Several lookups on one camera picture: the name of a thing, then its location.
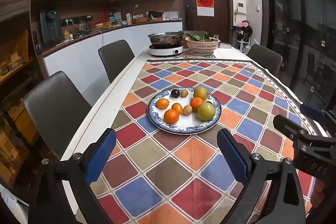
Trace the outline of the orange mandarin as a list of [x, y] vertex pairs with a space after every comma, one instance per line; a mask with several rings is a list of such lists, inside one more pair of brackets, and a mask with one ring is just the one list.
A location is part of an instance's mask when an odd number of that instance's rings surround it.
[[174, 109], [169, 109], [163, 115], [163, 119], [168, 124], [176, 124], [179, 120], [179, 112]]
[[172, 106], [171, 106], [172, 109], [174, 109], [175, 111], [178, 112], [178, 114], [181, 114], [183, 112], [183, 107], [181, 106], [181, 104], [179, 103], [174, 103]]
[[193, 112], [197, 111], [197, 108], [204, 103], [204, 100], [200, 97], [194, 97], [190, 100], [190, 106], [193, 108]]

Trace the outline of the dark brown door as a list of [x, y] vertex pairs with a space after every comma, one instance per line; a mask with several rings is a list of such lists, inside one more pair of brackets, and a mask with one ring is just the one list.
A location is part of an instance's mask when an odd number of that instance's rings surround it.
[[233, 0], [180, 0], [180, 15], [185, 31], [205, 31], [232, 43]]

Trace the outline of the small grey box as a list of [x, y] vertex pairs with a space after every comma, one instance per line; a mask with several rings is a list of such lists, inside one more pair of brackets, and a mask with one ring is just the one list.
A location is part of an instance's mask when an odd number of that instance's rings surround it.
[[218, 47], [221, 49], [231, 49], [230, 43], [218, 43]]

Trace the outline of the large green pear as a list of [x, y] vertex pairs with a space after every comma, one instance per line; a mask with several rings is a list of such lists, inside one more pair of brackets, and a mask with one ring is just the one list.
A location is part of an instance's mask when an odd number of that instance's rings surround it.
[[197, 108], [197, 116], [201, 121], [209, 121], [215, 116], [215, 108], [212, 103], [204, 102]]

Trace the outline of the brown longan fruit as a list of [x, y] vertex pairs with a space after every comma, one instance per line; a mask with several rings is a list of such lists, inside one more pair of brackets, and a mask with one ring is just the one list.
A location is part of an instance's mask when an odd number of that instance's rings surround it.
[[183, 98], [187, 97], [188, 94], [189, 94], [189, 91], [186, 90], [186, 89], [183, 89], [183, 90], [181, 90], [181, 92], [180, 92], [180, 95], [181, 95], [181, 97], [183, 97]]
[[183, 108], [183, 115], [190, 115], [193, 112], [193, 108], [190, 105], [187, 105]]

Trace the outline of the colourful checkered tablecloth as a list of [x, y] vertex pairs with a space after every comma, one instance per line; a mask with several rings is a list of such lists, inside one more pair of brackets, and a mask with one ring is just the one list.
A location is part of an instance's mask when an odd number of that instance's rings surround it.
[[[272, 161], [293, 157], [291, 141], [273, 126], [276, 115], [315, 134], [294, 101], [253, 63], [148, 61], [132, 81], [105, 101], [107, 125], [117, 141], [91, 184], [114, 223], [219, 223], [242, 190], [218, 148], [221, 128]], [[151, 99], [177, 87], [203, 87], [219, 101], [222, 113], [214, 127], [175, 135], [150, 121]]]

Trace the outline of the far grey chair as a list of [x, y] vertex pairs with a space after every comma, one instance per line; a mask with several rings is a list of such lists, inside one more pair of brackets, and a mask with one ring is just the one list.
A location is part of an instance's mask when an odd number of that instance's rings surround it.
[[98, 50], [110, 83], [134, 59], [135, 55], [126, 40], [118, 40]]

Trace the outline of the black glass sliding door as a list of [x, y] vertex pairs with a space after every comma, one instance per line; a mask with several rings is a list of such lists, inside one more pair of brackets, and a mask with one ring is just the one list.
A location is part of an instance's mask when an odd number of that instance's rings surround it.
[[335, 111], [335, 0], [262, 0], [262, 38], [278, 78], [310, 106]]

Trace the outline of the large yellow pear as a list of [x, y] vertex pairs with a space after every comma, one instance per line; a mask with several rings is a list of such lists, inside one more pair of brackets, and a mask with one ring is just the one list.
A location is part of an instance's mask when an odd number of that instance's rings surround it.
[[209, 91], [204, 87], [198, 86], [194, 89], [193, 97], [198, 97], [201, 98], [203, 101], [206, 101], [209, 97]]

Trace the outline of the dark plum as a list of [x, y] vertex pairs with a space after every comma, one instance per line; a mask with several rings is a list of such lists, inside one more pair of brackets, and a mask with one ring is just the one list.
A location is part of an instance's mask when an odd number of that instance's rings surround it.
[[178, 89], [173, 89], [170, 93], [170, 95], [173, 97], [173, 98], [178, 98], [180, 96], [180, 90]]

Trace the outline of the white induction cooker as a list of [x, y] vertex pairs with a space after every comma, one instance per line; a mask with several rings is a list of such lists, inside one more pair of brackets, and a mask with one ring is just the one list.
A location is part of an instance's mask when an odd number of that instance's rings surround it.
[[149, 52], [153, 56], [176, 56], [183, 53], [183, 45], [151, 45]]

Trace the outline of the small back mandarin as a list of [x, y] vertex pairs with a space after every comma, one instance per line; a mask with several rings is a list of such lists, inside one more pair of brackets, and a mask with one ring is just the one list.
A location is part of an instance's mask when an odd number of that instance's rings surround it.
[[169, 104], [170, 102], [166, 98], [161, 98], [156, 102], [157, 108], [159, 109], [166, 109], [168, 108]]

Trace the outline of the pink vegetable basket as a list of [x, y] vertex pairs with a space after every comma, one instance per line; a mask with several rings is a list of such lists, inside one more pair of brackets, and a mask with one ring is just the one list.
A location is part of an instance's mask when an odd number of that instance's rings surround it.
[[217, 49], [220, 40], [211, 40], [210, 42], [198, 42], [185, 38], [189, 51], [192, 54], [206, 56], [211, 55]]

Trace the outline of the grey chair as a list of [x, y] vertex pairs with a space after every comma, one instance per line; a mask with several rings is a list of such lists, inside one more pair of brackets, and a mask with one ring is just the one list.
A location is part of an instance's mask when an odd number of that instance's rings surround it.
[[272, 75], [278, 76], [280, 71], [282, 56], [258, 44], [254, 44], [247, 53], [247, 56], [267, 69]]
[[23, 98], [23, 105], [39, 135], [59, 160], [92, 108], [63, 71], [34, 87]]
[[98, 50], [110, 83], [134, 59], [135, 55], [126, 40], [118, 40]]

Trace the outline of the green leafy vegetables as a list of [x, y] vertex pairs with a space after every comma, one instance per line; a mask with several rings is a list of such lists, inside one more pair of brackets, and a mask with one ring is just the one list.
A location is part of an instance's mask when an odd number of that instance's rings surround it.
[[193, 42], [217, 42], [217, 38], [209, 37], [207, 34], [204, 35], [193, 35], [193, 34], [185, 34], [185, 39]]

